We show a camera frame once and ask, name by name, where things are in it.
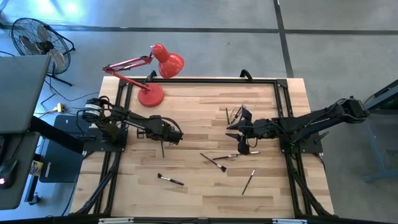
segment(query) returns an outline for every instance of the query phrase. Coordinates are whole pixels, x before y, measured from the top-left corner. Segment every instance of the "red desk lamp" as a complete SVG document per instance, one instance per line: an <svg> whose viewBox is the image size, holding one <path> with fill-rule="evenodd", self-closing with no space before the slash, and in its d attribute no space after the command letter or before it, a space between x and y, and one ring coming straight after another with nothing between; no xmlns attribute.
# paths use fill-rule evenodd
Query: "red desk lamp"
<svg viewBox="0 0 398 224"><path fill-rule="evenodd" d="M154 57L159 61L159 72L163 78L174 77L184 67L184 59L181 56L174 53L169 53L162 44L155 44L152 46L149 56L142 56L127 60L125 62L116 63L114 65L108 65L107 67L103 68L103 71L141 88L141 90L138 92L139 102L143 106L149 108L155 107L161 104L164 98L164 92L160 85L155 83L140 83L126 78L118 73L120 71L130 70L141 65L148 65L152 62Z"/></svg>

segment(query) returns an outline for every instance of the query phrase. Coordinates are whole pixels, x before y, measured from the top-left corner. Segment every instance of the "wooden plank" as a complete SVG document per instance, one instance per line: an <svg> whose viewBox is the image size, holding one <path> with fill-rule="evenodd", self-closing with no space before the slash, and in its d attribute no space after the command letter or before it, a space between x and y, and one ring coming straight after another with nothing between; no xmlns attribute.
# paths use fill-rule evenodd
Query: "wooden plank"
<svg viewBox="0 0 398 224"><path fill-rule="evenodd" d="M295 116L310 112L302 79L287 79ZM119 80L104 77L100 95L115 101ZM160 143L137 139L129 128L126 150L119 166L112 216L132 217L292 217L292 200L284 155L278 139L262 139L253 151L259 154L222 159L223 173L200 153L214 158L237 153L237 142L226 136L225 108L245 104L254 119L277 116L274 88L266 84L181 84L162 83L165 99L155 108L145 108L137 100L133 87L130 110L143 116L159 114L174 119L184 132L178 146L165 143L165 158ZM282 102L286 114L285 102ZM95 152L83 161L72 212L90 197L100 177L103 152ZM320 203L333 212L325 171L320 160L303 155L309 188ZM256 173L243 188L253 169ZM157 173L183 182L179 186L158 179ZM106 203L107 186L103 205ZM299 202L303 210L300 191Z"/></svg>

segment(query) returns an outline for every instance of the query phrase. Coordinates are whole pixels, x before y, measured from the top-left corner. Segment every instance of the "lamp shade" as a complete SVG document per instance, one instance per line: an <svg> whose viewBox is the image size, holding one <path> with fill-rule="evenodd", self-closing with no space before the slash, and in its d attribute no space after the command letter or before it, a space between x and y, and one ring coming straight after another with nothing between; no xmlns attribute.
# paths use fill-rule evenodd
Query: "lamp shade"
<svg viewBox="0 0 398 224"><path fill-rule="evenodd" d="M172 78L184 67L184 59L175 53L169 53L162 44L152 46L152 54L159 61L159 73L163 78Z"/></svg>

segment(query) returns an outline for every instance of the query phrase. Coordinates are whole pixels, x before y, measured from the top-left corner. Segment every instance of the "electric fan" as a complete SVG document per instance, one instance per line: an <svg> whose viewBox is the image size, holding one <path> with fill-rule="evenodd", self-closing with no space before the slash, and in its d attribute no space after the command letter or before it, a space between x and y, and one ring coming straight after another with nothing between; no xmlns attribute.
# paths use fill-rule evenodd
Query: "electric fan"
<svg viewBox="0 0 398 224"><path fill-rule="evenodd" d="M61 74L68 69L70 52L75 50L70 40L37 19L17 19L11 28L11 39L21 55L50 55L53 74ZM71 49L64 39L71 43Z"/></svg>

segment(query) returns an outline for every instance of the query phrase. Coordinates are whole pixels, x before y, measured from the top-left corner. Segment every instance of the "gray floor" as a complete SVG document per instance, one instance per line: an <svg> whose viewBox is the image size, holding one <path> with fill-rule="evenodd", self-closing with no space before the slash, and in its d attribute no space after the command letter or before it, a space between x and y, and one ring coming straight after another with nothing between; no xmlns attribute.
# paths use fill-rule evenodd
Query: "gray floor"
<svg viewBox="0 0 398 224"><path fill-rule="evenodd" d="M280 0L286 29L397 30L398 2L393 0ZM277 28L271 0L9 0L2 22L34 17L49 24L115 27ZM286 77L278 34L173 33L173 32L62 32L74 41L72 64L60 78L74 87L53 82L69 99L99 90L109 63L149 53L161 42L185 59L181 75L237 76L242 68L255 77ZM398 36L287 35L295 77L302 77L313 110L342 97L369 95L398 78ZM8 30L0 30L0 50L16 54ZM130 75L148 75L156 65ZM50 96L44 85L40 100ZM85 99L67 102L56 96L46 102L82 107ZM53 123L55 115L44 117ZM323 139L326 176L335 213L341 217L398 221L398 179L363 181L376 171L368 137L361 124L339 124ZM0 220L60 215L71 184L39 184L41 204L21 203L1 211Z"/></svg>

